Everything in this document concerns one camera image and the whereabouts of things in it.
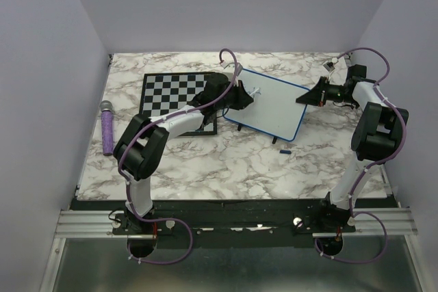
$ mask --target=checkerboard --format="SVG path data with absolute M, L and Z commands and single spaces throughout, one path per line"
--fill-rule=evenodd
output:
M 147 116 L 163 116 L 187 105 L 193 97 L 204 90 L 211 72 L 184 72 L 145 74 L 143 78 L 140 113 Z M 217 121 L 203 129 L 189 131 L 182 136 L 216 135 Z

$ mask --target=marble table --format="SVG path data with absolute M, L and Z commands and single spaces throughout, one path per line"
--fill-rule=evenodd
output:
M 237 53 L 245 67 L 311 88 L 322 63 L 332 53 Z M 103 99 L 115 111 L 114 139 L 118 141 L 138 113 L 143 75 L 158 72 L 217 71 L 218 53 L 115 54 Z M 343 83 L 341 60 L 333 83 Z M 152 177 L 156 200 L 217 200 L 257 198 L 323 198 L 340 180 L 351 157 L 350 139 L 360 110 L 308 107 L 297 138 L 278 140 L 249 128 L 218 119 L 218 135 L 179 137 L 168 142 Z M 96 119 L 92 141 L 79 182 L 80 200 L 124 200 L 124 180 L 116 160 L 102 154 L 101 121 Z M 291 155 L 279 151 L 291 150 Z M 365 186 L 361 197 L 385 197 L 381 172 Z

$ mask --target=wall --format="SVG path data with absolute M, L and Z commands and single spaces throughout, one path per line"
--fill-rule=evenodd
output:
M 386 164 L 402 205 L 412 208 L 430 272 L 438 273 L 438 0 L 384 0 L 359 45 L 381 51 L 391 64 L 382 91 L 409 110 L 404 150 Z M 375 55 L 357 52 L 355 62 L 368 65 L 371 78 L 385 65 Z
M 81 0 L 112 52 L 343 51 L 382 0 Z
M 80 0 L 0 3 L 0 289 L 38 291 L 108 56 Z

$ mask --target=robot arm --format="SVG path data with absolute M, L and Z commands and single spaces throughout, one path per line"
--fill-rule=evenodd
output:
M 160 118 L 165 118 L 164 122 L 155 125 L 145 131 L 141 139 L 147 138 L 147 143 L 143 146 L 136 142 L 129 150 L 123 161 L 123 170 L 128 174 L 131 184 L 131 203 L 127 201 L 127 208 L 132 211 L 134 207 L 137 213 L 144 217 L 152 208 L 151 200 L 151 175 L 157 169 L 161 157 L 166 147 L 166 143 L 172 138 L 178 137 L 188 131 L 197 130 L 209 124 L 215 117 L 216 112 L 229 107 L 230 109 L 244 109 L 254 100 L 249 96 L 239 81 L 234 85 L 227 95 L 212 106 L 202 110 L 193 110 L 201 105 L 210 103 L 221 95 L 230 82 L 228 77 L 222 73 L 211 74 L 202 92 L 197 94 L 186 106 L 178 111 L 185 112 L 184 115 L 166 119 L 166 116 L 148 118 L 142 114 L 133 117 L 123 133 L 120 141 L 114 148 L 114 157 L 120 163 L 123 153 L 128 144 L 146 125 L 156 122 Z
M 333 70 L 332 65 L 324 65 Z M 343 85 L 330 84 L 328 77 L 320 77 L 315 87 L 296 99 L 297 103 L 322 107 L 327 101 L 344 102 L 363 110 L 359 123 L 351 139 L 354 152 L 341 181 L 327 196 L 332 206 L 349 209 L 349 198 L 355 205 L 357 196 L 368 179 L 380 167 L 374 165 L 366 173 L 350 196 L 352 186 L 364 169 L 375 161 L 386 159 L 393 154 L 402 140 L 402 125 L 394 111 L 377 97 L 373 90 L 374 80 L 366 79 L 366 66 L 354 65 L 348 68 L 346 82 Z M 408 120 L 408 111 L 397 109 L 404 122 Z

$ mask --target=blue border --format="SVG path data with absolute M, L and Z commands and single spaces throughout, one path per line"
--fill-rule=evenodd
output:
M 295 83 L 292 83 L 292 82 L 289 82 L 289 81 L 284 81 L 284 80 L 281 80 L 281 79 L 278 79 L 278 78 L 275 78 L 275 77 L 271 77 L 271 76 L 269 76 L 269 75 L 264 75 L 263 73 L 258 73 L 258 72 L 255 72 L 255 71 L 249 70 L 249 69 L 247 69 L 247 68 L 244 68 L 244 71 L 251 72 L 251 73 L 254 73 L 254 74 L 256 74 L 256 75 L 262 75 L 263 77 L 267 77 L 267 78 L 269 78 L 269 79 L 273 79 L 273 80 L 277 80 L 277 81 L 280 81 L 280 82 L 283 82 L 283 83 L 287 83 L 288 85 L 294 85 L 294 86 L 296 86 L 296 87 L 299 87 L 299 88 L 305 89 L 305 90 L 307 90 L 307 91 L 310 90 L 309 88 L 304 87 L 304 86 L 302 86 L 302 85 L 296 85 Z M 268 133 L 268 132 L 266 132 L 266 131 L 263 131 L 263 130 L 257 129 L 257 128 L 252 127 L 252 126 L 247 126 L 246 124 L 243 124 L 243 123 L 240 123 L 240 122 L 234 121 L 234 120 L 232 120 L 232 119 L 228 119 L 226 116 L 224 116 L 224 118 L 227 119 L 228 121 L 231 121 L 231 122 L 234 122 L 234 123 L 237 123 L 237 124 L 241 124 L 242 126 L 245 126 L 245 127 L 251 128 L 251 129 L 254 129 L 254 130 L 256 130 L 256 131 L 260 131 L 261 133 L 265 133 L 266 135 L 269 135 L 269 136 L 272 136 L 272 137 L 277 137 L 277 138 L 279 138 L 280 140 L 285 140 L 286 142 L 293 142 L 293 141 L 295 140 L 295 138 L 296 138 L 296 135 L 298 134 L 298 130 L 300 130 L 301 122 L 302 122 L 302 119 L 304 118 L 304 115 L 305 115 L 305 113 L 306 113 L 306 109 L 307 109 L 307 105 L 304 107 L 304 111 L 302 112 L 302 116 L 301 116 L 301 119 L 300 119 L 300 123 L 298 123 L 298 127 L 296 128 L 294 138 L 292 138 L 291 140 L 287 140 L 287 139 L 282 138 L 282 137 L 280 137 L 280 136 L 273 135 L 273 134 L 271 134 L 271 133 Z

